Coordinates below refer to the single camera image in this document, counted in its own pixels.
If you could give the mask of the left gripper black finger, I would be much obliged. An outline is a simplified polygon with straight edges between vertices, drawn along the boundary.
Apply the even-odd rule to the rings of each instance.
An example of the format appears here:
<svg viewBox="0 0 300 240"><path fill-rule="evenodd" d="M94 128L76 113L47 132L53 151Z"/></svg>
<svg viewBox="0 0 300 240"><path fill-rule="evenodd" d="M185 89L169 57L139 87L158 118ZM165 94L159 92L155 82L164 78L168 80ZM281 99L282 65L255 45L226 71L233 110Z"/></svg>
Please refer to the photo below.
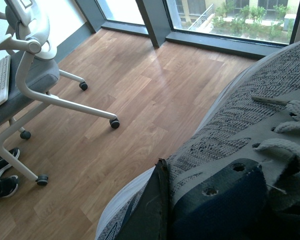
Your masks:
<svg viewBox="0 0 300 240"><path fill-rule="evenodd" d="M166 240L169 222L169 171L160 158L133 211L123 219L116 240Z"/></svg>

